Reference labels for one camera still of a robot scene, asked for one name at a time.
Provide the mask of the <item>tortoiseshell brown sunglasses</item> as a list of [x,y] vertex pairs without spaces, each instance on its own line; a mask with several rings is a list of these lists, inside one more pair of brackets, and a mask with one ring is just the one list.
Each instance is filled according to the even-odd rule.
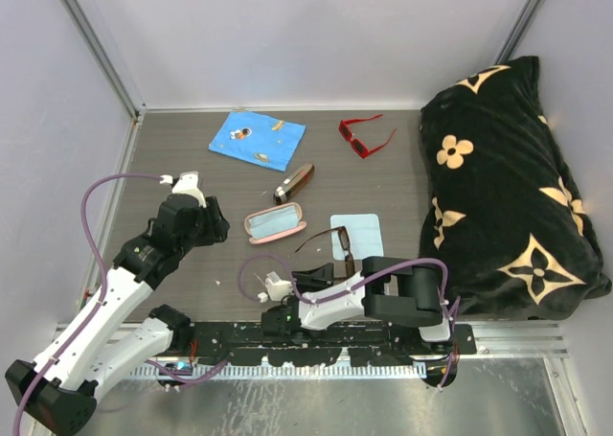
[[316,238],[320,238],[320,237],[323,237],[325,235],[336,236],[336,238],[338,239],[338,241],[339,241],[339,243],[341,245],[341,250],[343,251],[343,255],[344,255],[344,263],[345,263],[345,270],[346,270],[345,279],[351,277],[355,273],[355,263],[354,263],[354,259],[353,259],[353,255],[352,255],[352,250],[351,250],[351,241],[350,241],[349,232],[348,232],[347,228],[344,225],[333,227],[333,228],[330,228],[328,230],[324,230],[322,232],[319,232],[319,233],[311,236],[310,238],[305,240],[303,243],[301,243],[294,250],[294,252],[298,253],[310,241],[313,241]]

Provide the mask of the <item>pink glasses case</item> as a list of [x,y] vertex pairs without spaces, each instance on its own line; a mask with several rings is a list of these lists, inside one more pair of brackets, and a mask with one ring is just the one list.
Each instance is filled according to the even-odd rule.
[[[252,218],[253,216],[259,215],[261,213],[264,213],[264,212],[274,211],[276,209],[281,209],[281,208],[289,207],[289,206],[293,206],[296,209],[296,213],[298,214],[299,223],[298,223],[298,225],[295,228],[287,230],[287,231],[282,232],[280,234],[269,236],[267,238],[259,239],[259,240],[258,239],[254,239],[251,236],[250,228],[249,228],[249,219],[250,218]],[[245,218],[244,222],[243,222],[243,226],[244,226],[245,232],[249,236],[249,242],[251,244],[253,244],[253,245],[260,245],[260,244],[265,244],[265,243],[269,243],[269,242],[272,242],[272,241],[277,241],[277,240],[280,240],[280,239],[284,239],[284,238],[287,238],[287,237],[289,237],[291,235],[297,234],[297,233],[303,231],[306,228],[307,223],[303,220],[303,210],[302,210],[302,207],[298,203],[296,203],[296,202],[289,202],[289,203],[286,203],[286,204],[282,204],[282,205],[279,205],[279,206],[274,206],[274,207],[271,207],[271,208],[268,208],[268,209],[265,209],[265,210],[261,210],[261,211],[258,211],[257,213],[253,213],[253,214],[247,216]]]

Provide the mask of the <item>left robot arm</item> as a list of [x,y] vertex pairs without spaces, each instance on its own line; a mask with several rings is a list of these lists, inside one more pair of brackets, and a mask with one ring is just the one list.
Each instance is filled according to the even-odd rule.
[[75,435],[119,380],[152,356],[186,353],[190,318],[162,305],[113,346],[112,334],[195,247],[226,241],[229,222],[214,196],[171,194],[145,232],[127,241],[68,328],[34,360],[17,359],[5,379],[15,402],[56,435]]

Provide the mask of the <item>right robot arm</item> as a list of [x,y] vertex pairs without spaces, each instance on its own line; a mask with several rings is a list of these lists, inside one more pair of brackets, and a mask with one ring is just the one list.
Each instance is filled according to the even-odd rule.
[[280,304],[262,314],[261,327],[266,335],[296,339],[365,316],[415,330],[423,348],[439,355],[454,341],[459,307],[444,298],[447,280],[446,264],[434,258],[368,257],[338,284],[315,270],[298,272],[289,282],[271,273],[266,290]]

